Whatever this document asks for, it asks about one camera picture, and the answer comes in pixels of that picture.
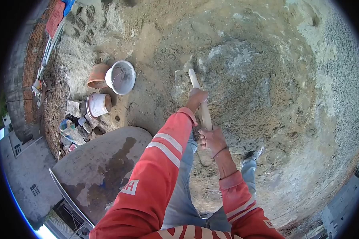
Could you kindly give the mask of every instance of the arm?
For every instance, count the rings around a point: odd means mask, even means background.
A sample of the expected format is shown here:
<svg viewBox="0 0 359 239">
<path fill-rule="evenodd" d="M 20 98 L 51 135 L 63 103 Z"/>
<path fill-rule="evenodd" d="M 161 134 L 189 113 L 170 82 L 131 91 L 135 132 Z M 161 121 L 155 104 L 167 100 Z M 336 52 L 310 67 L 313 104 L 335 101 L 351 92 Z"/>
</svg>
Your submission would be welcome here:
<svg viewBox="0 0 359 239">
<path fill-rule="evenodd" d="M 226 140 L 221 128 L 213 126 L 213 131 L 199 130 L 203 148 L 210 148 L 220 172 L 219 187 L 227 220 L 232 224 L 232 238 L 237 235 L 245 239 L 283 238 L 273 227 L 263 209 L 256 204 L 255 197 L 237 170 L 226 148 Z"/>
<path fill-rule="evenodd" d="M 207 92 L 193 90 L 186 107 L 168 118 L 136 163 L 114 205 L 91 231 L 91 239 L 136 238 L 161 229 L 179 161 L 196 125 L 194 112 L 207 96 Z"/>
</svg>

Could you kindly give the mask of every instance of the red long-sleeve shirt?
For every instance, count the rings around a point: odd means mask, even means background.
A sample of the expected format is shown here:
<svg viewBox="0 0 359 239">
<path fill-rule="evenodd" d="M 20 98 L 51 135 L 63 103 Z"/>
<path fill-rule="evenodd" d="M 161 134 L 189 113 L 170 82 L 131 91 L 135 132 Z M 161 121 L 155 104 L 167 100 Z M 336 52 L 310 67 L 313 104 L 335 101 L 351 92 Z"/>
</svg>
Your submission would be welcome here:
<svg viewBox="0 0 359 239">
<path fill-rule="evenodd" d="M 90 239 L 283 238 L 257 206 L 239 171 L 219 181 L 231 232 L 193 225 L 160 230 L 176 185 L 180 159 L 196 124 L 188 108 L 180 108 L 169 117 L 146 147 L 114 205 L 89 234 Z"/>
</svg>

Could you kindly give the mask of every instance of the orange bucket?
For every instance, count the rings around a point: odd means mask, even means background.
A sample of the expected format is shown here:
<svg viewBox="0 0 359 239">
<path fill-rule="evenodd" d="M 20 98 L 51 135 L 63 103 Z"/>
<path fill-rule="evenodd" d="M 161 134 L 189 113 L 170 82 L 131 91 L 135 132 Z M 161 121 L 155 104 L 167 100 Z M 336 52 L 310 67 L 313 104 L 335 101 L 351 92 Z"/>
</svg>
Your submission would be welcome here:
<svg viewBox="0 0 359 239">
<path fill-rule="evenodd" d="M 108 85 L 105 82 L 105 74 L 109 70 L 109 66 L 104 63 L 95 64 L 86 83 L 87 86 L 95 89 L 105 88 Z"/>
</svg>

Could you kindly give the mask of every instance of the white bucket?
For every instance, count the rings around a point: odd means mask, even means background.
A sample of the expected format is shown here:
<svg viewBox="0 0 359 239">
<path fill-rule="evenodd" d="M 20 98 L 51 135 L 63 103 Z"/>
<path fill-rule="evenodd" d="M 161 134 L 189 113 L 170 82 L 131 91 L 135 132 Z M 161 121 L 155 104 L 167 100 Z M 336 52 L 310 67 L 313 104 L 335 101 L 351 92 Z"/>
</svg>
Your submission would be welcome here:
<svg viewBox="0 0 359 239">
<path fill-rule="evenodd" d="M 111 108 L 112 99 L 108 94 L 98 94 L 93 92 L 86 98 L 86 111 L 92 119 L 109 113 Z"/>
<path fill-rule="evenodd" d="M 126 60 L 116 62 L 105 74 L 106 84 L 120 95 L 129 93 L 135 83 L 135 71 Z"/>
</svg>

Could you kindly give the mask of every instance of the blue tarp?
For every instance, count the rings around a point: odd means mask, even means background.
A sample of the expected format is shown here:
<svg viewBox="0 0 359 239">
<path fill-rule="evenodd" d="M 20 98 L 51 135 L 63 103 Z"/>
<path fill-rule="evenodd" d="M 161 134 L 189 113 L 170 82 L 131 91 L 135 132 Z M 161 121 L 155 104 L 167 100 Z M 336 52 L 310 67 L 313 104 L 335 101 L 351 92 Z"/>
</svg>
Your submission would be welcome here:
<svg viewBox="0 0 359 239">
<path fill-rule="evenodd" d="M 61 0 L 62 2 L 65 3 L 65 9 L 64 9 L 64 17 L 68 15 L 68 13 L 70 12 L 70 10 L 72 9 L 72 5 L 73 3 L 75 3 L 75 0 Z"/>
</svg>

